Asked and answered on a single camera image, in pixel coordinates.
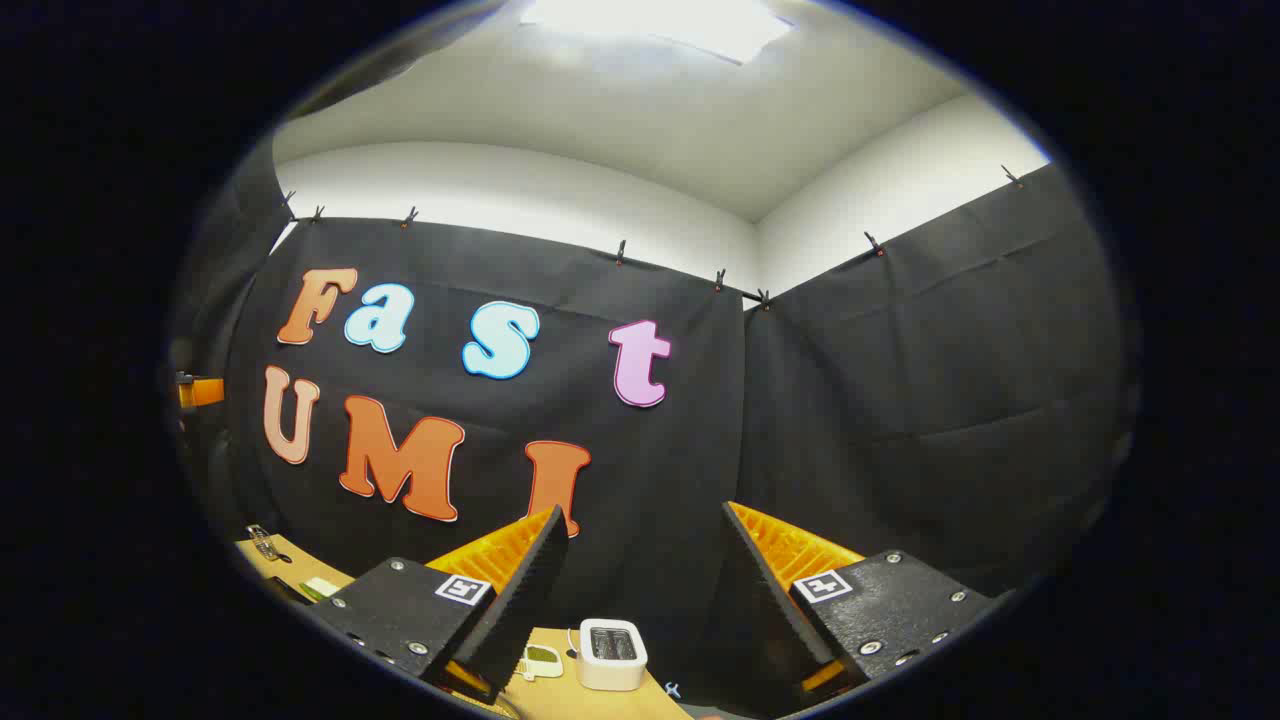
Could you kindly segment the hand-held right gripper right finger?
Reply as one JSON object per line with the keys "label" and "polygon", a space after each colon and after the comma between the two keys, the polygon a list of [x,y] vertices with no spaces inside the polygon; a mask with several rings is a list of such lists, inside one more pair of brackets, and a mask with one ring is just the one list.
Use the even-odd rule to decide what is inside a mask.
{"label": "hand-held right gripper right finger", "polygon": [[722,506],[746,701],[824,701],[942,650],[1000,605],[901,550],[865,556],[737,502]]}

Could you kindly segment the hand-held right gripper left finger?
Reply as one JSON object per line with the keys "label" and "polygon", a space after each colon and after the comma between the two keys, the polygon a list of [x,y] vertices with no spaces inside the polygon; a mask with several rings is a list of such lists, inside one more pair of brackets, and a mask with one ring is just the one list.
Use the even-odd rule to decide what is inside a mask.
{"label": "hand-held right gripper left finger", "polygon": [[554,505],[430,562],[388,557],[308,614],[380,664],[492,705],[516,671],[568,544]]}

